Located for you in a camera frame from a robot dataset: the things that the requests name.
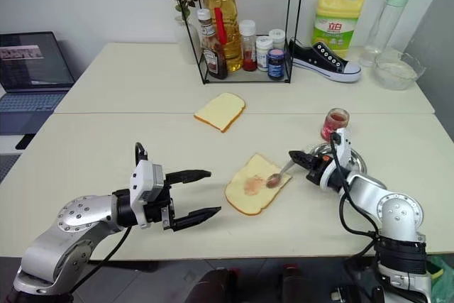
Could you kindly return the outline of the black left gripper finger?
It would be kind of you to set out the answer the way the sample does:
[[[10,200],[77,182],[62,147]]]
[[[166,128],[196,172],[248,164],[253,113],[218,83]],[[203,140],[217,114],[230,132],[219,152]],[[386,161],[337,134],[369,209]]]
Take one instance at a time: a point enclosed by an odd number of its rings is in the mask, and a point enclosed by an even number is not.
[[[179,172],[167,173],[165,175],[165,184],[186,184],[190,182],[196,182],[210,176],[211,172],[206,170],[182,170]]]
[[[217,214],[221,210],[220,206],[208,207],[189,212],[186,216],[173,220],[173,230],[181,231],[203,223]]]

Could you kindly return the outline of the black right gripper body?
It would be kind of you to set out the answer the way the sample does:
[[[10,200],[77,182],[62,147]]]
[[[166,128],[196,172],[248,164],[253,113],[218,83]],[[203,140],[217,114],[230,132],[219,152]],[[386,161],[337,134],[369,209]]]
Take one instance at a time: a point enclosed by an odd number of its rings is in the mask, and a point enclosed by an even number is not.
[[[329,155],[312,155],[309,163],[309,172],[306,179],[310,182],[320,182],[322,175],[326,171],[327,167],[331,164],[332,157]]]

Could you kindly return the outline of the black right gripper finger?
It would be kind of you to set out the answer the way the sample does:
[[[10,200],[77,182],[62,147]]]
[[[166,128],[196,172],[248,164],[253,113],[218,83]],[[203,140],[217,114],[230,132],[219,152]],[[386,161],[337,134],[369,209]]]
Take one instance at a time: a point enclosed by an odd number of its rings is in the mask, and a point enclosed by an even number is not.
[[[312,162],[314,156],[310,153],[305,153],[302,150],[291,150],[289,156],[294,162]]]
[[[312,170],[316,167],[316,158],[314,157],[293,158],[292,161],[306,170]]]

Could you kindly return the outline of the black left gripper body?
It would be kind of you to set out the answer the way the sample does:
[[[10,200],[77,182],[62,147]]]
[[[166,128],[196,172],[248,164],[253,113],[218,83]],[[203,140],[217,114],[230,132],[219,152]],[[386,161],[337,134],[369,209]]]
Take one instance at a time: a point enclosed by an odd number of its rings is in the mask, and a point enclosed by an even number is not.
[[[164,230],[175,228],[175,208],[170,195],[171,188],[169,184],[165,184],[155,200],[144,206],[147,222],[162,222]]]

